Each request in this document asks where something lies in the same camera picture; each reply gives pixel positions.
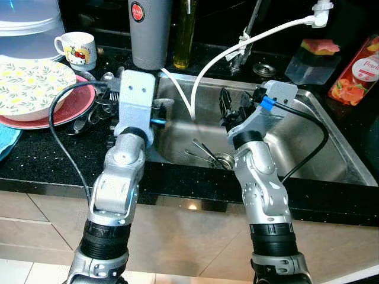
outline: red plate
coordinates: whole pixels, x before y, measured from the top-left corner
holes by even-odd
[[[76,75],[77,82],[86,82],[83,77]],[[85,112],[95,100],[95,89],[93,86],[83,86],[74,89],[66,98],[62,107],[54,113],[54,125],[64,124],[72,121]],[[0,123],[17,129],[41,129],[49,127],[49,118],[35,121],[14,121],[0,115]]]

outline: speckled granite countertop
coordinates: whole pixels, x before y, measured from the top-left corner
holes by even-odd
[[[195,45],[192,52],[194,64],[189,69],[178,72],[170,61],[167,68],[171,72],[196,75],[221,51],[221,47]],[[284,73],[290,60],[273,54],[253,54],[249,60],[256,62],[262,58],[272,62],[279,74]],[[130,50],[101,47],[97,68],[91,73],[99,79],[106,71],[115,72],[119,66],[136,69]],[[249,70],[231,78],[225,61],[215,65],[207,76],[253,83],[263,81]],[[312,90],[316,94],[325,91],[322,87]],[[378,180],[379,96],[370,96],[356,108],[347,108],[324,96],[317,97]],[[64,134],[64,125],[57,127],[63,144],[91,185],[102,171],[106,141],[111,133],[109,124],[109,120],[101,121],[86,133],[74,137]],[[48,129],[24,131],[11,154],[0,162],[1,190],[84,197],[79,186],[79,177]],[[285,186],[295,219],[370,226],[379,224],[376,204],[379,188],[293,178],[287,180]],[[145,204],[154,204],[159,195],[203,199],[215,204],[242,203],[240,186],[233,172],[222,170],[147,162],[140,188],[139,202]]]

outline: black cable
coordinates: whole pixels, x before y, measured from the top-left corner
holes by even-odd
[[[275,102],[274,104],[276,107],[281,108],[285,111],[288,111],[292,114],[298,115],[299,117],[303,117],[307,120],[310,120],[311,122],[315,123],[318,127],[321,128],[323,132],[323,139],[321,143],[304,159],[302,160],[296,167],[294,167],[292,170],[290,170],[282,179],[282,182],[285,182],[291,175],[293,175],[294,172],[296,172],[299,168],[301,168],[305,163],[307,163],[310,159],[312,159],[326,144],[328,138],[329,138],[329,132],[327,131],[327,128],[325,125],[319,121],[317,118],[312,117],[309,114],[306,114],[305,112],[298,111],[297,109],[290,108],[289,106],[280,104],[279,102]]]
[[[55,139],[55,141],[58,143],[59,147],[63,150],[63,152],[66,154],[67,158],[69,158],[70,162],[72,163],[73,167],[75,168],[76,172],[78,173],[80,179],[82,180],[84,190],[85,190],[85,195],[87,197],[87,202],[89,204],[91,200],[91,191],[89,190],[89,186],[82,174],[82,172],[79,170],[78,165],[75,163],[73,158],[71,157],[70,153],[66,150],[66,148],[63,146],[62,142],[59,140],[55,129],[54,129],[54,109],[57,103],[59,102],[59,99],[63,97],[68,91],[81,87],[81,86],[86,86],[86,85],[97,85],[97,86],[106,86],[107,83],[105,82],[99,82],[99,81],[90,81],[90,82],[81,82],[81,83],[76,83],[71,86],[68,86],[67,88],[64,88],[58,95],[56,95],[55,99],[53,100],[52,104],[50,105],[49,109],[49,127],[50,131],[52,132],[52,135]]]

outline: kitchen sink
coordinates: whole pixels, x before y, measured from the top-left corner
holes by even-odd
[[[190,100],[195,77],[180,74],[174,74],[174,77]],[[148,160],[213,167],[212,163],[185,153],[185,149],[188,149],[207,159],[205,153],[193,145],[194,138],[220,158],[233,156],[234,147],[227,142],[226,130],[220,126],[220,90],[226,88],[229,91],[232,107],[238,109],[242,91],[252,93],[256,87],[253,83],[203,78],[196,97],[197,121],[192,122],[174,84],[161,74],[156,98],[173,99],[175,103],[168,108],[166,126],[155,128],[155,141],[148,153]],[[329,141],[292,177],[377,186],[375,179],[311,92],[298,90],[293,107],[321,120],[329,130]],[[321,142],[322,132],[312,122],[288,114],[267,132],[264,140],[269,145],[278,174],[284,176]]]

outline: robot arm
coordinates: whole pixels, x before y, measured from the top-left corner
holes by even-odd
[[[153,143],[150,110],[155,78],[126,70],[121,75],[120,122],[115,146],[105,155],[94,184],[82,240],[67,284],[123,284],[127,243],[143,176],[145,148]]]
[[[297,92],[294,85],[269,81],[258,89],[290,104]],[[285,114],[271,114],[242,98],[239,111],[230,107],[230,96],[222,90],[220,109],[228,139],[236,149],[235,175],[242,188],[254,252],[251,265],[258,283],[311,283],[304,256],[298,252],[288,208],[288,195],[279,181],[275,164],[263,135]]]

